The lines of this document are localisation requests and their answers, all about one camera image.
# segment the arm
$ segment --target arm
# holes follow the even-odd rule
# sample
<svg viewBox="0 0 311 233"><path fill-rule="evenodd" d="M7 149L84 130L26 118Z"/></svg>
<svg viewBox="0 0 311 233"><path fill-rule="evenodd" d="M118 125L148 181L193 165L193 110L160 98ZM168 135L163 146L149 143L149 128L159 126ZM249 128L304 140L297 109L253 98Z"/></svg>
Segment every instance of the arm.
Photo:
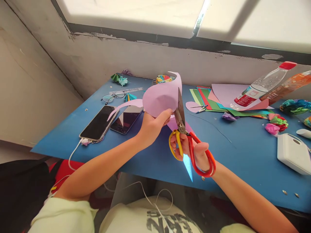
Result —
<svg viewBox="0 0 311 233"><path fill-rule="evenodd" d="M55 197L71 201L88 200L89 195L105 183L122 165L141 150L150 146L166 125L172 110L162 112L156 119L144 113L138 134L117 147L93 158L76 170L63 183Z"/></svg>
<svg viewBox="0 0 311 233"><path fill-rule="evenodd" d="M181 142L183 150L187 153L189 151L188 138L181 135ZM207 171L209 163L205 151L208 149L208 143L197 144L193 141L193 145L196 164L201 170ZM176 149L176 137L172 137L171 146ZM175 153L182 160L179 150ZM271 202L219 162L216 162L216 172L212 178L258 233L298 232Z"/></svg>

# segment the eyeglasses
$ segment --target eyeglasses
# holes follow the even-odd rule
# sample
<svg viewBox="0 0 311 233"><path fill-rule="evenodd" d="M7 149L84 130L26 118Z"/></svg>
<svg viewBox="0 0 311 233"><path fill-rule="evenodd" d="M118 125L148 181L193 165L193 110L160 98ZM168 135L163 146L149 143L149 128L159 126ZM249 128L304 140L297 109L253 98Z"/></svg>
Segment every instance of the eyeglasses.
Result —
<svg viewBox="0 0 311 233"><path fill-rule="evenodd" d="M106 102L105 105L107 105L108 103L112 102L115 97L123 98L124 96L125 96L124 91L116 91L114 94L104 95L100 101L105 101Z"/></svg>

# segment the red scissors handle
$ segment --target red scissors handle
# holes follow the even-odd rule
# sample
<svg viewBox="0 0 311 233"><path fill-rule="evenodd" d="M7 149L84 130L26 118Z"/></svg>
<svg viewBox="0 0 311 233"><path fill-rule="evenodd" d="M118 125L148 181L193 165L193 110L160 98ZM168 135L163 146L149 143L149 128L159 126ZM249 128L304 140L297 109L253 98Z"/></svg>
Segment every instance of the red scissors handle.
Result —
<svg viewBox="0 0 311 233"><path fill-rule="evenodd" d="M208 158L210 169L206 172L203 172L200 169L198 169L197 165L195 164L194 151L193 151L194 146L193 146L192 139L196 143L200 143L201 141L200 141L200 139L198 139L198 137L193 132L190 132L189 136L187 135L187 137L188 137L188 142L189 142L190 159L191 159L191 163L192 163L194 170L196 171L196 173L198 175L203 176L203 177L213 176L215 174L215 171L216 171L216 162L215 162L214 156L212 155L212 153L209 150L206 150L205 153L206 153L206 156Z"/></svg>

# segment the window frame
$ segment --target window frame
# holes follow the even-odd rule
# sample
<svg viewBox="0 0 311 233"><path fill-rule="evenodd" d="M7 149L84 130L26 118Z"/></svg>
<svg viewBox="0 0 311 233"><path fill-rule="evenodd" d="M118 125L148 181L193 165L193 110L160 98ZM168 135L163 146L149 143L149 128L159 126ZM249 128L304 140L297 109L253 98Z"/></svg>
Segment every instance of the window frame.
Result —
<svg viewBox="0 0 311 233"><path fill-rule="evenodd" d="M265 59L272 61L292 61L302 65L311 65L311 54L308 53L298 53L283 50L275 50L269 48L259 48L248 45L237 45L231 42L207 39L197 37L200 26L196 26L194 29L194 35L192 38L180 38L173 36L163 36L149 33L133 32L112 28L103 28L97 26L89 26L82 24L74 24L67 22L64 14L62 13L56 0L51 0L53 6L55 7L58 15L62 19L63 23L69 30L69 33L81 35L88 34L88 36L95 36L99 38L111 38L114 39L126 39L128 41L142 42L165 45L168 47L175 47L180 49L192 49L206 52L215 52L222 54L230 54L235 56L265 59L263 56L269 54L279 55L279 59Z"/></svg>

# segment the white shirt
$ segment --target white shirt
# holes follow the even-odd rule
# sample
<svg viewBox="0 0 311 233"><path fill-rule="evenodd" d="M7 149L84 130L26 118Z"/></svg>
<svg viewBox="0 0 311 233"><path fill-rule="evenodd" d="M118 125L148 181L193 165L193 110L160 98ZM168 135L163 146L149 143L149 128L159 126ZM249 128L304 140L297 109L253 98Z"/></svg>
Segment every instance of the white shirt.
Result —
<svg viewBox="0 0 311 233"><path fill-rule="evenodd" d="M152 203L156 197L150 197ZM103 220L99 233L165 233L170 229L175 233L201 233L194 221L165 198L158 198L158 210L146 198L128 205L114 206ZM68 201L60 198L50 198L38 215L31 222L29 233L94 233L94 217L97 210L90 207L87 201ZM223 227L221 233L254 233L242 224L232 224Z"/></svg>

